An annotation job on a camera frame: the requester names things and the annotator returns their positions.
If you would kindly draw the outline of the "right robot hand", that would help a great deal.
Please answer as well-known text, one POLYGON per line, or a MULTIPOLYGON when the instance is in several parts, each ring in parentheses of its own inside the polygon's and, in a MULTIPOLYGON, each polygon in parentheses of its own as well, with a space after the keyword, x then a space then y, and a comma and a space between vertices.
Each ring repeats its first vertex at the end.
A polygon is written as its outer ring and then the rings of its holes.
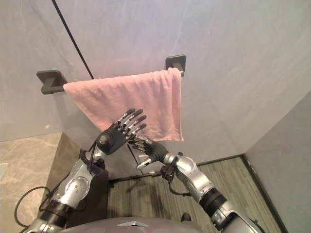
POLYGON ((154 162, 164 163, 164 159, 169 153, 164 145, 146 137, 135 137, 129 140, 128 143, 132 145, 132 148, 139 150, 148 156, 137 165, 137 170, 141 170, 154 162))

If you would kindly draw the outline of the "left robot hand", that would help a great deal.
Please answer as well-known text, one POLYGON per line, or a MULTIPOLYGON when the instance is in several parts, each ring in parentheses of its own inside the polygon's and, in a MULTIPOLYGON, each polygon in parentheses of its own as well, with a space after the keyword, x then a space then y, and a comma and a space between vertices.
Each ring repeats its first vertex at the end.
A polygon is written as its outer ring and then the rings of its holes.
POLYGON ((134 108, 127 110, 108 129, 104 130, 96 139, 96 151, 104 155, 111 155, 126 142, 134 139, 136 134, 143 130, 147 124, 147 118, 142 115, 143 110, 134 108))

